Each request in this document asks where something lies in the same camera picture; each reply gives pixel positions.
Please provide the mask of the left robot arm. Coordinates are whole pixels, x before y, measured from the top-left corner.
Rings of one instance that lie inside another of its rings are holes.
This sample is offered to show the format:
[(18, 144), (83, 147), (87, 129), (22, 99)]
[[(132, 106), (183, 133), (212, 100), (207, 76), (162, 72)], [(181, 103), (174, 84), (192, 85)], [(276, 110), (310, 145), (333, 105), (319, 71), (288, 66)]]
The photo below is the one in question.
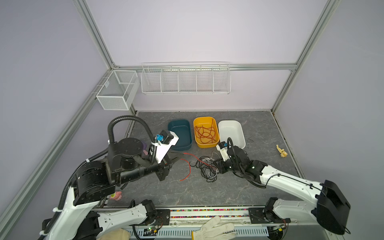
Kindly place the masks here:
[[(144, 153), (143, 142), (125, 138), (117, 142), (114, 127), (123, 121), (140, 123), (151, 143)], [(163, 181), (175, 160), (168, 156), (179, 137), (164, 130), (154, 135), (148, 124), (136, 116), (120, 116), (108, 125), (109, 145), (86, 159), (72, 173), (62, 192), (54, 216), (45, 221), (41, 240), (94, 240), (114, 229), (130, 225), (149, 225), (157, 221), (154, 203), (144, 200), (127, 210), (110, 215), (94, 212), (94, 207), (122, 185), (156, 174)]]

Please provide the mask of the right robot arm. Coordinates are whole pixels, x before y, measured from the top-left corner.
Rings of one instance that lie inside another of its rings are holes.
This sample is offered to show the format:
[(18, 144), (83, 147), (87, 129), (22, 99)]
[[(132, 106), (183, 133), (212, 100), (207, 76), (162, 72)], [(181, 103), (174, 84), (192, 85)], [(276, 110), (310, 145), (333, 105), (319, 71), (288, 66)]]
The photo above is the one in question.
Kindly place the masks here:
[(261, 212), (261, 222), (287, 223), (295, 220), (317, 223), (336, 235), (350, 234), (347, 223), (351, 205), (336, 183), (302, 179), (265, 162), (251, 160), (243, 149), (234, 145), (231, 138), (220, 142), (217, 150), (222, 158), (215, 161), (214, 166), (220, 174), (231, 172), (257, 188), (273, 187), (297, 198), (297, 201), (286, 201), (271, 197)]

